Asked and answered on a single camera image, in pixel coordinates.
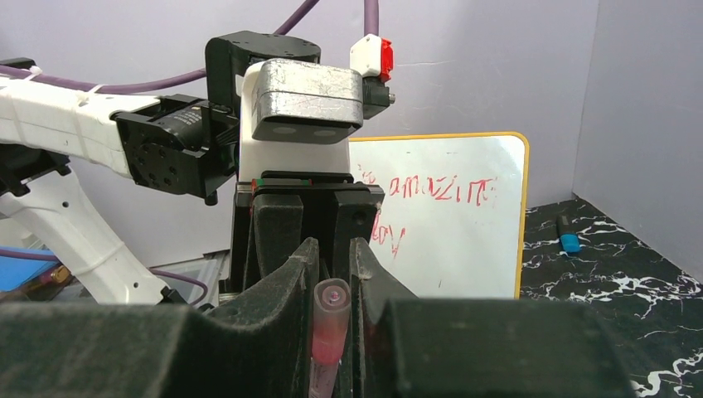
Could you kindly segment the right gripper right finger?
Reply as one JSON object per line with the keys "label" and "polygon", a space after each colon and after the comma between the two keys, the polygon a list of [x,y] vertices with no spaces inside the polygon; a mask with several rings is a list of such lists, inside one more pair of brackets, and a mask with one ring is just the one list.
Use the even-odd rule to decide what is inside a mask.
{"label": "right gripper right finger", "polygon": [[632,397],[596,314],[576,304],[418,298],[368,242],[349,249],[352,397]]}

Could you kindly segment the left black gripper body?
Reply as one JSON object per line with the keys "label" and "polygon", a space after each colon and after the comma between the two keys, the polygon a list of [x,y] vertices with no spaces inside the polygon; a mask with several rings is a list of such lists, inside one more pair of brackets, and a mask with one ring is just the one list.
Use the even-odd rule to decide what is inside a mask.
{"label": "left black gripper body", "polygon": [[307,238],[318,242],[321,278],[348,279],[350,242],[371,238],[384,199],[379,185],[349,173],[266,172],[238,182],[228,292],[273,273]]}

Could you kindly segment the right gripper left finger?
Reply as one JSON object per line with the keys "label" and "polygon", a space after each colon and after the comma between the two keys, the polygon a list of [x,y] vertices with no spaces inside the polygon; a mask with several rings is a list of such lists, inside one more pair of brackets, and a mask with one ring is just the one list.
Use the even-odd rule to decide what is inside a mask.
{"label": "right gripper left finger", "polygon": [[203,313],[187,305],[5,303],[4,397],[304,397],[319,249]]}

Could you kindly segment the small pink pen cap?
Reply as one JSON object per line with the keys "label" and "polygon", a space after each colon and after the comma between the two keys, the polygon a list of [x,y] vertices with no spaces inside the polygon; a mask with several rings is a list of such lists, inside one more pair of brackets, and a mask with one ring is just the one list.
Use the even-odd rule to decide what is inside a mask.
{"label": "small pink pen cap", "polygon": [[342,358],[350,320],[351,291],[343,279],[325,279],[313,292],[312,358],[321,365]]}

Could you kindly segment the pink pen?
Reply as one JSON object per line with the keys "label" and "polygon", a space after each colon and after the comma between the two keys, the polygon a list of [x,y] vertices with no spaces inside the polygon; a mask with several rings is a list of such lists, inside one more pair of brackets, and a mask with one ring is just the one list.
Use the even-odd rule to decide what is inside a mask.
{"label": "pink pen", "polygon": [[308,385],[309,398],[331,398],[337,379],[339,361],[323,363],[315,358],[311,360]]}

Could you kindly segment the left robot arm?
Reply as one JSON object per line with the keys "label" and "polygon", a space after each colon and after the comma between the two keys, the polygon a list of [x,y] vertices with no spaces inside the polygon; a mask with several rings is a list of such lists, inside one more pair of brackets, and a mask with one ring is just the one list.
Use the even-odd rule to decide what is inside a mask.
{"label": "left robot arm", "polygon": [[218,36],[205,48],[204,99],[72,90],[3,66],[1,213],[97,302],[178,303],[96,211],[70,160],[209,206],[235,179],[234,281],[257,283],[308,238],[336,276],[350,241],[370,238],[383,197],[352,176],[349,138],[394,102],[391,42],[367,33],[349,56],[347,68],[325,66],[319,46],[297,37]]}

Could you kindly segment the blue object behind arm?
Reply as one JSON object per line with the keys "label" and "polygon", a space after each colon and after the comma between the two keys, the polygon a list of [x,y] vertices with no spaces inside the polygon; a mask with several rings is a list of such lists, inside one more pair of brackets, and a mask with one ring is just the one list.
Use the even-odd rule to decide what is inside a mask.
{"label": "blue object behind arm", "polygon": [[2,246],[1,250],[31,257],[46,257],[48,260],[28,260],[1,256],[1,291],[12,291],[26,282],[58,265],[57,257],[50,250],[31,250]]}

